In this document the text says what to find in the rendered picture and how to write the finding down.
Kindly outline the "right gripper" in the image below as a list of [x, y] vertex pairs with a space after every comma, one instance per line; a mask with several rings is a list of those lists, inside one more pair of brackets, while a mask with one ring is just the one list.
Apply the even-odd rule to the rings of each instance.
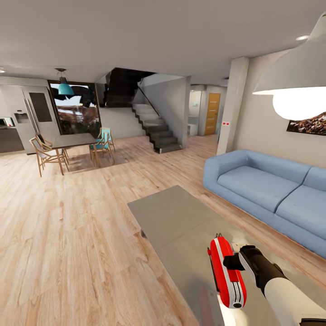
[[242, 268], [237, 262], [238, 254], [224, 257], [223, 265], [227, 267], [228, 270], [239, 270], [239, 271], [245, 270], [245, 268]]

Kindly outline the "radio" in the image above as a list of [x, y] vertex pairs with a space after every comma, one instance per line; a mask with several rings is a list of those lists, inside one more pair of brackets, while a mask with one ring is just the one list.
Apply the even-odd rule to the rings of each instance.
[[228, 270], [223, 265], [225, 256], [233, 255], [233, 250], [227, 240], [219, 234], [211, 241], [208, 254], [216, 284], [216, 290], [224, 306], [227, 308], [243, 308], [247, 291], [239, 270]]

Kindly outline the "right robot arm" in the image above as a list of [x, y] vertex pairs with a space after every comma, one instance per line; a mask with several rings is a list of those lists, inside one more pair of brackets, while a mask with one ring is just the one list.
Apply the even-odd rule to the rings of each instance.
[[326, 326], [326, 311], [255, 247], [248, 243], [232, 243], [233, 255], [225, 256], [223, 265], [228, 270], [247, 271], [256, 286], [261, 288], [281, 326]]

